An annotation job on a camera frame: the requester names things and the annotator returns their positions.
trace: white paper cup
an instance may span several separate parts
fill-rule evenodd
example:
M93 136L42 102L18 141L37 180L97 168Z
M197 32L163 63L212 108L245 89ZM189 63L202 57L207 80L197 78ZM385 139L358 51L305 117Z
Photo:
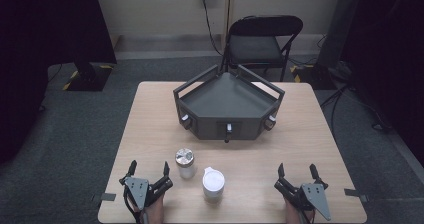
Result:
M222 199L224 192L225 178L224 175L211 167L205 169L203 175L203 192L205 200L210 203L218 203Z

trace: metal can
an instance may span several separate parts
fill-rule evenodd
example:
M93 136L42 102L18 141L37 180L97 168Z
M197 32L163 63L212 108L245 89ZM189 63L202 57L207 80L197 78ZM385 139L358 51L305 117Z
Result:
M194 154L190 149L182 148L178 150L175 154L175 162L182 178L192 178L196 174Z

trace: wooden table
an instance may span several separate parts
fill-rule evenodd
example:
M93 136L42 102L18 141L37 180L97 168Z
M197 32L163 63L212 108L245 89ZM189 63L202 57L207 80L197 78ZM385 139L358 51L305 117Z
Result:
M134 223L118 181L132 160L138 162L134 177L150 183L162 177L164 162L169 163L174 186L165 194L165 223L283 223L283 196L274 188L282 162L286 179L296 187L313 182L311 163L329 184L325 192L332 220L328 222L317 213L316 223L366 221L359 198L344 193L345 188L354 186L310 85L274 83L286 92L275 127L257 140L224 143L198 140L179 124L172 91L181 84L139 85L105 190L115 193L116 199L102 202L100 222ZM175 153L183 147L193 151L198 168L190 180L179 176L175 163ZM209 166L220 170L226 179L219 205L203 198L203 170Z

